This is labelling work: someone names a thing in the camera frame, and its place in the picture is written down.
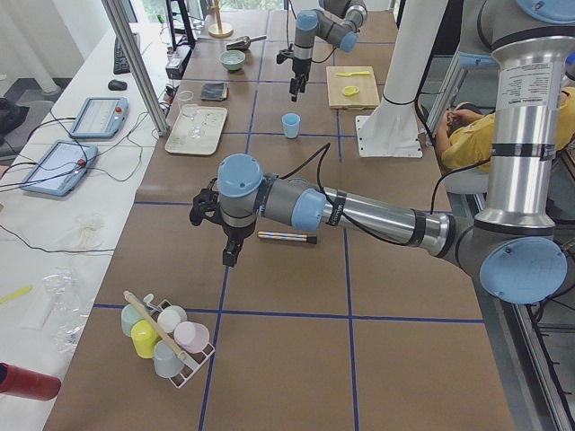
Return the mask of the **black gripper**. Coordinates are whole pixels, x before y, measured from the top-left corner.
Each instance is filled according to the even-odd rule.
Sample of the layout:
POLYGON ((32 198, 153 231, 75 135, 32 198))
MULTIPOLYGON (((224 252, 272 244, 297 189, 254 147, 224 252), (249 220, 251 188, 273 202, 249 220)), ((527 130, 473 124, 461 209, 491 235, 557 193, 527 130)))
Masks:
POLYGON ((208 185, 203 188, 192 200, 190 222, 199 226, 204 220, 212 224, 220 225, 232 244, 227 244, 222 253, 223 264, 233 268, 237 264, 243 248, 243 240, 251 236, 255 230, 255 220, 250 223, 241 222, 240 226, 233 225, 231 221, 224 219, 224 213, 218 201, 219 192, 214 191, 217 179, 212 178, 208 185))
POLYGON ((312 56, 312 47, 300 47, 295 44, 280 50, 276 56, 278 64, 282 64, 289 59, 292 61, 292 71, 295 77, 290 80, 289 93, 291 94, 291 101, 297 101, 297 95, 305 93, 306 83, 311 70, 312 56))

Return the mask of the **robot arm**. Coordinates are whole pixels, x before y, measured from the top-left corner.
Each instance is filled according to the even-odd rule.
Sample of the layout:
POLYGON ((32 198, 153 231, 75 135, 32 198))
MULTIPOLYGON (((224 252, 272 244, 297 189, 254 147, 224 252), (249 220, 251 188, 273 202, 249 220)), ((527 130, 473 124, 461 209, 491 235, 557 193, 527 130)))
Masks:
POLYGON ((297 95, 305 92, 315 38, 328 42, 333 49, 351 52, 358 41, 359 29, 367 21, 367 7, 363 1, 320 1, 319 5, 321 10, 303 10, 297 14, 294 42, 276 57, 278 64, 292 61, 291 101, 297 101, 297 95))
POLYGON ((396 207, 293 174, 266 174, 250 155, 234 154, 220 163, 190 211, 193 224, 223 228, 224 264, 236 263, 243 241, 265 217, 308 232, 320 224, 355 227, 383 242, 420 247, 509 303, 553 297, 569 264, 545 206, 561 130, 564 64, 574 49, 574 4, 471 1, 464 6, 460 42, 462 56, 500 67, 485 148, 454 147, 448 131, 436 137, 446 172, 441 183, 453 193, 487 197, 473 220, 396 207))

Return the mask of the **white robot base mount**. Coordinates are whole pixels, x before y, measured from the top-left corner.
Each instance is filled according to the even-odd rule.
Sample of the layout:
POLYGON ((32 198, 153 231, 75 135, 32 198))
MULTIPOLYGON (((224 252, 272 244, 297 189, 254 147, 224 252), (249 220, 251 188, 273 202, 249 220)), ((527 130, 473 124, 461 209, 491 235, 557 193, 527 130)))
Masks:
POLYGON ((448 1, 407 1, 380 105, 356 117, 358 155, 363 158, 421 158, 415 107, 448 1))

